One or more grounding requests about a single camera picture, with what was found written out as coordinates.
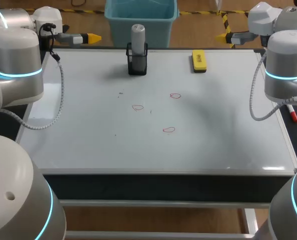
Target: floor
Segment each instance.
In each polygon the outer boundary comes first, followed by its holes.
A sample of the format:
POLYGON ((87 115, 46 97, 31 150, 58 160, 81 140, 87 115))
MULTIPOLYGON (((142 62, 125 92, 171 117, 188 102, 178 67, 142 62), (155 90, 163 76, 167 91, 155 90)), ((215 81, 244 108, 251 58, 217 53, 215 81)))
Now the floor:
MULTIPOLYGON (((75 4, 83 0, 73 0, 75 4)), ((223 11, 250 10, 259 0, 223 0, 223 11)), ((293 5, 293 0, 267 0, 274 7, 293 5)), ((177 0, 180 11, 214 11, 214 0, 177 0)), ((0 0, 2 8, 39 8, 51 6, 71 9, 70 0, 0 0)), ((101 10, 105 0, 87 0, 75 9, 101 10)), ((69 33, 95 33, 102 36, 101 46, 113 46, 110 25, 103 14, 62 13, 63 23, 70 26, 69 33)), ((247 17, 230 13, 228 23, 232 32, 248 30, 247 17)), ((215 40, 225 33, 222 17, 215 14, 186 14, 175 20, 172 27, 172 48, 229 48, 215 40)), ((260 40, 237 48, 260 48, 260 40)), ((243 233, 239 209, 192 208, 127 208, 127 207, 65 207, 68 230, 84 231, 147 231, 194 233, 243 233)), ((267 209, 257 209, 260 226, 268 216, 267 209)))

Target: yellow eraser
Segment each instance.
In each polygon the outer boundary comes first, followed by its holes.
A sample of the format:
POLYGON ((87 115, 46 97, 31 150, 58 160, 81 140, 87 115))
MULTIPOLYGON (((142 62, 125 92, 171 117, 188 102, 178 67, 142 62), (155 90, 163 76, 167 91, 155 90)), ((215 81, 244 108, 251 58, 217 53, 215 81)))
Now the yellow eraser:
POLYGON ((192 60, 195 73, 205 73, 207 71, 207 59, 203 50, 193 50, 192 60))

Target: whiteboard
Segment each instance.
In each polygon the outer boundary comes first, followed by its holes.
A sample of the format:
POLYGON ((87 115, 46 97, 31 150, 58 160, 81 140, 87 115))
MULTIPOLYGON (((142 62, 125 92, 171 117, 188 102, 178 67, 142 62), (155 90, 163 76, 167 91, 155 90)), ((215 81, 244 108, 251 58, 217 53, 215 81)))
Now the whiteboard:
MULTIPOLYGON (((262 122, 250 116, 260 59, 253 50, 206 50, 206 73, 193 73, 192 50, 150 50, 146 76, 128 75, 125 50, 56 51, 65 75, 62 115, 45 130, 21 127, 17 138, 44 174, 294 174, 280 112, 262 122)), ((56 116, 61 97, 57 63, 44 63, 44 95, 25 114, 34 126, 56 116)), ((274 106, 264 70, 257 116, 274 106)))

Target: metal table frame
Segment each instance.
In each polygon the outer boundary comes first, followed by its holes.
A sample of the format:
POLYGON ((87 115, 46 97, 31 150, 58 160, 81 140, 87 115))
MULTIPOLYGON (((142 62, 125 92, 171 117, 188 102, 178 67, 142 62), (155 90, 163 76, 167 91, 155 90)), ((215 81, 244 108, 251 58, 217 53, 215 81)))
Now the metal table frame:
POLYGON ((254 239, 258 223, 254 208, 268 208, 267 203, 212 203, 131 200, 61 200, 63 207, 147 207, 147 208, 240 208, 245 234, 130 232, 130 231, 66 231, 66 239, 127 239, 127 240, 242 240, 254 239))

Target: black mesh pen holder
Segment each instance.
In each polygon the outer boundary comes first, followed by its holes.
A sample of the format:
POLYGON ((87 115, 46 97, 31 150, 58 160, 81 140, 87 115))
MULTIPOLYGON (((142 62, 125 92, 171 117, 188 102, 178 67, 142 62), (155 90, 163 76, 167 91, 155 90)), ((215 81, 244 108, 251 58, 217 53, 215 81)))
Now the black mesh pen holder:
POLYGON ((148 44, 144 44, 144 55, 132 54, 132 43, 126 48, 127 66, 129 75, 146 75, 148 69, 148 44))

